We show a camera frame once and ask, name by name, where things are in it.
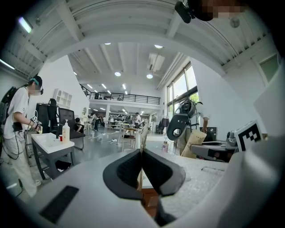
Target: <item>paper bag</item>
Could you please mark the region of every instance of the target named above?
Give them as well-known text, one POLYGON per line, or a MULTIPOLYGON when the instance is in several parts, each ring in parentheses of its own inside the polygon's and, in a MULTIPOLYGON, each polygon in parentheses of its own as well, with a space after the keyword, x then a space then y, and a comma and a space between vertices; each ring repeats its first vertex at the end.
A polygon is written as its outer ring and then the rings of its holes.
POLYGON ((207 134, 199 130, 192 130, 192 133, 188 139, 188 142, 181 154, 183 157, 196 159, 196 155, 192 153, 190 150, 191 145, 201 145, 204 139, 206 138, 207 134))

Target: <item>white wall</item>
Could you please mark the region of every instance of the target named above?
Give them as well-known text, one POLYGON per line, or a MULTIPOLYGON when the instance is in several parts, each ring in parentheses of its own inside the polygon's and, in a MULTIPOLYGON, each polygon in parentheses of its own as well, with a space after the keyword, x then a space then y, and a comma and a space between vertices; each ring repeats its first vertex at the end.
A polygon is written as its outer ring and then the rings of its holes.
POLYGON ((46 62, 40 70, 39 76, 43 80, 44 94, 30 98, 28 117, 32 116, 36 103, 47 103, 50 98, 53 98, 54 90, 57 88, 72 95, 70 109, 74 111, 74 115, 81 116, 84 107, 88 110, 89 99, 84 95, 73 73, 68 56, 52 63, 46 62))
POLYGON ((199 97, 209 114, 209 126, 218 127, 218 139, 225 140, 230 130, 235 130, 256 119, 262 133, 265 127, 253 102, 264 91, 261 75, 253 62, 221 77, 212 69, 191 60, 196 76, 199 97))
POLYGON ((24 79, 15 77, 13 74, 0 69, 0 99, 2 100, 2 97, 12 86, 19 88, 26 83, 27 81, 24 79))

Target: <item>desk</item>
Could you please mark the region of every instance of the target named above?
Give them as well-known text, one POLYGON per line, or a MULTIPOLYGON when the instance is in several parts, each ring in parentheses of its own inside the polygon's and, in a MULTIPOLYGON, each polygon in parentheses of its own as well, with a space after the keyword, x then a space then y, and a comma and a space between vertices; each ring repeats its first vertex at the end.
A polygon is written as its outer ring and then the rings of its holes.
POLYGON ((55 179, 64 172, 58 171, 55 166, 55 162, 64 155, 70 153, 71 163, 75 165, 74 142, 69 141, 68 143, 62 143, 58 139, 58 141, 56 141, 57 145, 49 147, 47 142, 48 137, 56 139, 56 136, 52 133, 31 135, 35 160, 43 180, 45 179, 43 171, 45 171, 51 179, 55 179), (39 158, 47 165, 46 168, 41 167, 39 158))

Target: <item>white surface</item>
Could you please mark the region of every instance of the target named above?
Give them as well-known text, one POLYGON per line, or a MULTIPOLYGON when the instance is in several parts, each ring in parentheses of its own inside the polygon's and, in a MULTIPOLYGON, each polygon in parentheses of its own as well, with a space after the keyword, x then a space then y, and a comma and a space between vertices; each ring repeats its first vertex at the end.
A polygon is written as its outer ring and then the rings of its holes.
POLYGON ((56 139, 55 134, 32 134, 31 137, 35 140, 35 142, 47 153, 51 154, 56 151, 60 151, 69 147, 74 146, 74 142, 69 141, 68 143, 60 142, 59 139, 56 139), (55 145, 51 146, 51 139, 55 139, 55 145))
POLYGON ((83 93, 67 56, 52 63, 46 62, 39 72, 39 76, 43 80, 44 93, 41 96, 30 98, 28 118, 32 117, 37 102, 49 102, 49 99, 53 97, 55 88, 60 88, 72 95, 70 109, 74 111, 74 115, 81 116, 83 108, 88 110, 89 99, 83 93))
MULTIPOLYGON (((259 114, 252 107, 253 102, 245 102, 242 94, 243 87, 241 86, 243 82, 250 83, 250 80, 244 81, 244 77, 242 77, 239 81, 239 75, 236 73, 236 79, 229 83, 203 63, 195 59, 192 59, 191 62, 196 75, 201 102, 209 114, 208 126, 216 126, 218 128, 218 140, 225 140, 227 132, 238 129, 255 119, 261 127, 261 132, 264 133, 265 128, 259 114), (240 89, 238 93, 233 89, 233 85, 240 89)), ((248 77, 256 73, 253 70, 248 72, 248 77)), ((251 80, 253 89, 256 87, 253 85, 254 81, 251 80)), ((244 87, 245 94, 249 93, 249 87, 250 85, 244 87)))

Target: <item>white table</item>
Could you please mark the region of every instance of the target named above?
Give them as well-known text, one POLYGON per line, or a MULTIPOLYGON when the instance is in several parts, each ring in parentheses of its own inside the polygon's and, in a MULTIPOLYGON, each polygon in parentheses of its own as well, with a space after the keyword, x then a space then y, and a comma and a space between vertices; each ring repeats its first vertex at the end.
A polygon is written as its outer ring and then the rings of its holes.
POLYGON ((45 171, 52 179, 58 177, 62 173, 57 170, 55 162, 64 155, 70 153, 71 163, 72 165, 75 165, 74 142, 60 142, 52 133, 33 134, 31 137, 35 160, 42 179, 45 179, 43 171, 45 171), (39 158, 47 165, 46 168, 41 167, 39 158))

